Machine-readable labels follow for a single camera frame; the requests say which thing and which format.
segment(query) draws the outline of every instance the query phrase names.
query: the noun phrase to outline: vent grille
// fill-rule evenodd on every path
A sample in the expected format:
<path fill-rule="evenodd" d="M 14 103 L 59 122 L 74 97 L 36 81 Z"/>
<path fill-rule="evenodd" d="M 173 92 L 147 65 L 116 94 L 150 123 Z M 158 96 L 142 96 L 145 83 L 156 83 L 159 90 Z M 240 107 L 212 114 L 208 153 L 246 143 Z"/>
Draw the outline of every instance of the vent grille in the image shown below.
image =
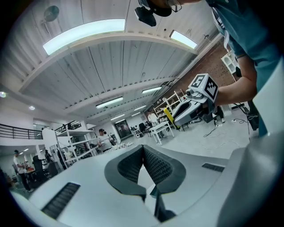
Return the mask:
<path fill-rule="evenodd" d="M 78 191 L 79 187 L 80 185 L 78 184 L 67 183 L 42 209 L 42 212 L 57 219 L 74 194 Z"/>
<path fill-rule="evenodd" d="M 208 168 L 208 169 L 211 169 L 211 170 L 214 170 L 214 171 L 217 171 L 217 172 L 223 172 L 223 170 L 225 169 L 225 167 L 223 167 L 223 166 L 213 165 L 213 164 L 210 164 L 210 163 L 204 163 L 202 165 L 202 167 Z"/>

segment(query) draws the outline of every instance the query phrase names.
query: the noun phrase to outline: ceiling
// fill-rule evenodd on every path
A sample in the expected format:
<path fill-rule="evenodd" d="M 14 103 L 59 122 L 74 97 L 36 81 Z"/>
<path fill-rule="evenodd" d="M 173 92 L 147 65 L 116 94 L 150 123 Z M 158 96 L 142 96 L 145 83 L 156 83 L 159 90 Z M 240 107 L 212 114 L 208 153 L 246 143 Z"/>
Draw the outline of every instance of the ceiling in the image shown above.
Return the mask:
<path fill-rule="evenodd" d="M 59 16 L 44 22 L 49 6 Z M 81 117 L 98 125 L 113 116 L 150 105 L 158 92 L 168 89 L 216 34 L 211 9 L 205 1 L 184 5 L 179 13 L 161 18 L 150 27 L 137 20 L 137 0 L 39 0 L 18 19 L 1 55 L 3 89 L 14 97 L 68 118 Z M 100 34 L 72 43 L 48 56 L 43 44 L 73 27 L 105 19 L 126 19 L 124 32 Z M 170 39 L 176 30 L 197 43 L 186 47 Z M 123 101 L 104 109 L 95 106 L 123 96 Z"/>
<path fill-rule="evenodd" d="M 39 148 L 44 149 L 44 145 L 39 145 Z M 23 152 L 22 155 L 35 154 L 36 146 L 0 146 L 0 156 L 14 155 L 15 150 L 18 150 L 19 153 Z"/>

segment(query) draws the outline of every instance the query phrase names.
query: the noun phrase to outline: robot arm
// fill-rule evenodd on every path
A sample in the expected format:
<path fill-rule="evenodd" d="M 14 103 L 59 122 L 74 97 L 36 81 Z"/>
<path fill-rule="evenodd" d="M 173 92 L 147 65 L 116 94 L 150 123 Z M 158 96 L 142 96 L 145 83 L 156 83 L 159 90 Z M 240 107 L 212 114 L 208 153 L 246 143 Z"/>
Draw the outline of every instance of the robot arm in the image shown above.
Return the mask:
<path fill-rule="evenodd" d="M 213 119 L 212 112 L 215 110 L 217 93 L 218 86 L 208 73 L 197 74 L 186 90 L 186 100 L 173 112 L 175 125 L 181 126 L 196 117 L 210 122 Z"/>

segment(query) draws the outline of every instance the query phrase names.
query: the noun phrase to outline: white table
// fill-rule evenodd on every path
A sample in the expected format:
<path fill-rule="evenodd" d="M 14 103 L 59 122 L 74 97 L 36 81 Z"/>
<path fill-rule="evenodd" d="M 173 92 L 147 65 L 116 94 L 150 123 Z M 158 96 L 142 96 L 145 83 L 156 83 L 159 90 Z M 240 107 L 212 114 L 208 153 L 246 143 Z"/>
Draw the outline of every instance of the white table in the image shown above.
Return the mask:
<path fill-rule="evenodd" d="M 158 125 L 156 125 L 156 126 L 154 126 L 154 127 L 149 129 L 149 131 L 153 134 L 153 137 L 154 137 L 156 143 L 158 143 L 159 145 L 162 145 L 162 142 L 161 142 L 161 140 L 159 138 L 158 133 L 161 132 L 162 130 L 164 130 L 166 135 L 169 136 L 169 134 L 168 134 L 168 132 L 166 130 L 167 128 L 170 129 L 170 132 L 172 133 L 172 135 L 174 137 L 174 133 L 173 133 L 172 129 L 170 128 L 170 125 L 169 125 L 169 123 L 167 121 L 162 122 L 162 123 L 160 123 L 160 124 L 158 124 Z"/>

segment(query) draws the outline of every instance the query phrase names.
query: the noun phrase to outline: brick wall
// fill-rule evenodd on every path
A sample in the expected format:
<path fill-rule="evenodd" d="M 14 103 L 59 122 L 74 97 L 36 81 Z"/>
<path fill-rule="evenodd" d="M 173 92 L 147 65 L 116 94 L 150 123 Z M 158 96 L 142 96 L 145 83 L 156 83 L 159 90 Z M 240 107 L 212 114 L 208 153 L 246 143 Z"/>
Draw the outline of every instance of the brick wall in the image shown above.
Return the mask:
<path fill-rule="evenodd" d="M 223 39 L 221 39 L 207 54 L 203 56 L 193 66 L 189 72 L 184 75 L 178 82 L 176 82 L 162 97 L 170 97 L 174 90 L 178 91 L 182 89 L 185 91 L 188 89 L 189 84 L 192 82 L 197 74 L 208 73 L 213 77 L 218 86 L 226 86 L 234 83 L 234 79 L 229 70 L 222 62 L 221 58 L 227 53 L 223 45 Z"/>

